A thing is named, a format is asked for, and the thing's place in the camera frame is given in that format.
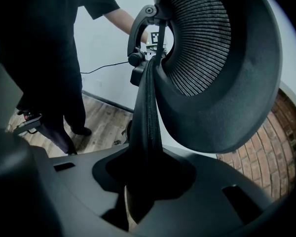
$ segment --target black t-shirt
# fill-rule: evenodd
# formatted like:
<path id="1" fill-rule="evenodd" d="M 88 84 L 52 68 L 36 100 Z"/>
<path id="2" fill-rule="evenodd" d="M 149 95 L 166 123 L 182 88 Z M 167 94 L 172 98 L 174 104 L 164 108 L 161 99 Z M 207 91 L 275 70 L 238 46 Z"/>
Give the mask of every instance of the black t-shirt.
<path id="1" fill-rule="evenodd" d="M 74 43 L 79 6 L 93 19 L 119 9 L 115 0 L 0 0 L 0 61 L 24 92 L 81 80 Z"/>

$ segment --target white wall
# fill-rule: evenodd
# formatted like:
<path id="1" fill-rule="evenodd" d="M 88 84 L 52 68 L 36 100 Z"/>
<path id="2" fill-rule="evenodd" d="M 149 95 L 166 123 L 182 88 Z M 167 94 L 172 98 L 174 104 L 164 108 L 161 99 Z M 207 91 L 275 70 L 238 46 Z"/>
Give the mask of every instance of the white wall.
<path id="1" fill-rule="evenodd" d="M 134 18 L 143 6 L 153 4 L 153 0 L 116 1 Z M 296 105 L 296 33 L 280 6 L 274 0 L 268 1 L 279 24 L 283 46 L 283 72 L 280 87 Z M 107 64 L 127 61 L 128 36 L 108 22 L 106 18 L 102 17 L 93 21 L 82 7 L 78 10 L 74 30 L 82 72 L 88 72 Z M 169 30 L 166 36 L 168 50 L 170 50 L 173 37 Z M 138 88 L 130 83 L 131 71 L 130 65 L 123 64 L 84 75 L 83 89 L 133 109 Z M 185 149 L 169 135 L 160 116 L 159 121 L 163 144 Z"/>

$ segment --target person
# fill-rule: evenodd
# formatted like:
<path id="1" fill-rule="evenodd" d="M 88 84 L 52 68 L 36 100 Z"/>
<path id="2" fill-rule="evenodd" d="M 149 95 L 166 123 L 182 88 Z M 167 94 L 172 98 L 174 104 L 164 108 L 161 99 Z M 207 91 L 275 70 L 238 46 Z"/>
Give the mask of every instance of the person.
<path id="1" fill-rule="evenodd" d="M 125 33 L 134 19 L 115 0 L 0 0 L 0 62 L 24 93 L 23 104 L 42 114 L 37 130 L 64 153 L 77 152 L 64 130 L 85 127 L 82 80 L 74 42 L 78 7 L 93 19 L 105 16 Z M 142 42 L 147 42 L 147 33 Z"/>

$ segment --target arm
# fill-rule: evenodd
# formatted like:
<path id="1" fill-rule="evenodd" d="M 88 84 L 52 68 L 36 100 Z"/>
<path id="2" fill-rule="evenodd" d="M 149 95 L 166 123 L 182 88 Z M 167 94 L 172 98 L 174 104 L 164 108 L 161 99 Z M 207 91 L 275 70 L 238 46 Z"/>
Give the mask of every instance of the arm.
<path id="1" fill-rule="evenodd" d="M 134 23 L 134 19 L 125 10 L 117 9 L 108 14 L 104 14 L 104 16 L 116 27 L 121 29 L 123 32 L 130 34 L 132 25 Z M 142 43 L 146 44 L 147 39 L 148 39 L 148 33 L 144 31 L 141 39 Z"/>

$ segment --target cable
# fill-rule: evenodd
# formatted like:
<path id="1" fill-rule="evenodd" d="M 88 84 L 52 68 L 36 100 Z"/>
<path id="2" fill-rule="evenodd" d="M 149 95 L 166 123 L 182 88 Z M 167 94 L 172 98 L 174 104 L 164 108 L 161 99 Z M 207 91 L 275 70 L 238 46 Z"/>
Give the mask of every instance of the cable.
<path id="1" fill-rule="evenodd" d="M 97 70 L 99 70 L 101 68 L 110 67 L 110 66 L 116 66 L 116 65 L 124 64 L 124 63 L 128 63 L 128 61 L 120 62 L 120 63 L 116 63 L 116 64 L 105 65 L 105 66 L 99 67 L 99 68 L 97 68 L 97 69 L 95 69 L 93 71 L 90 71 L 90 72 L 80 72 L 80 74 L 90 74 L 90 73 L 96 72 Z"/>

